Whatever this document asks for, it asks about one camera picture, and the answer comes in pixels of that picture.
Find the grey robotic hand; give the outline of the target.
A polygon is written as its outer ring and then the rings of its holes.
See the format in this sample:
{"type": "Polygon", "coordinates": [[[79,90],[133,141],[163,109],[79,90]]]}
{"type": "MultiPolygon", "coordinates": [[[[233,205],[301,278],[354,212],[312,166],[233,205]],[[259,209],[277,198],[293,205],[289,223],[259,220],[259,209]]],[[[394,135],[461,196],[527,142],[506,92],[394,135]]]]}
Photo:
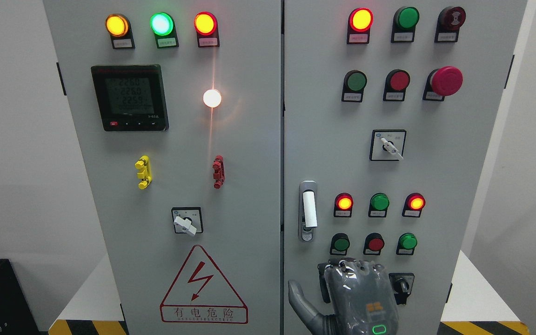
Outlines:
{"type": "Polygon", "coordinates": [[[335,313],[323,315],[305,298],[295,280],[288,282],[288,300],[313,335],[395,335],[398,310],[389,274],[383,265],[337,257],[318,265],[335,313]]]}

